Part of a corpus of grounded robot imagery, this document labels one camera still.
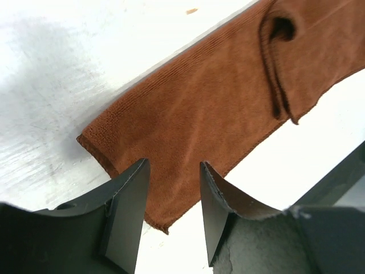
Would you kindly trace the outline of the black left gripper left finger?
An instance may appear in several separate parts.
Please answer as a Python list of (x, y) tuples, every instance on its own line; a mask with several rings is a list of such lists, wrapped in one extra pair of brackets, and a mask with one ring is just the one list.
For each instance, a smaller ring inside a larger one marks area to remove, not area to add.
[(150, 163), (53, 210), (1, 204), (2, 273), (134, 273)]

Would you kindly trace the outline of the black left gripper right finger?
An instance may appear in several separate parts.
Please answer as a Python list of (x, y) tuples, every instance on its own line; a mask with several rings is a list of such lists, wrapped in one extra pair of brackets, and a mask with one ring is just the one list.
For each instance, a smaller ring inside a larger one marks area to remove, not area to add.
[(271, 208), (201, 163), (200, 190), (214, 273), (363, 273), (364, 201)]

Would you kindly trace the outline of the brown towel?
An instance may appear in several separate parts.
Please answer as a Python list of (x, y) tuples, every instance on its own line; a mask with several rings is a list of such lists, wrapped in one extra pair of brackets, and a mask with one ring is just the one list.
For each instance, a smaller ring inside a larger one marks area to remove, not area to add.
[(150, 160), (145, 221), (168, 232), (200, 199), (200, 162), (226, 175), (363, 68), (363, 1), (258, 1), (131, 87), (77, 140), (112, 178)]

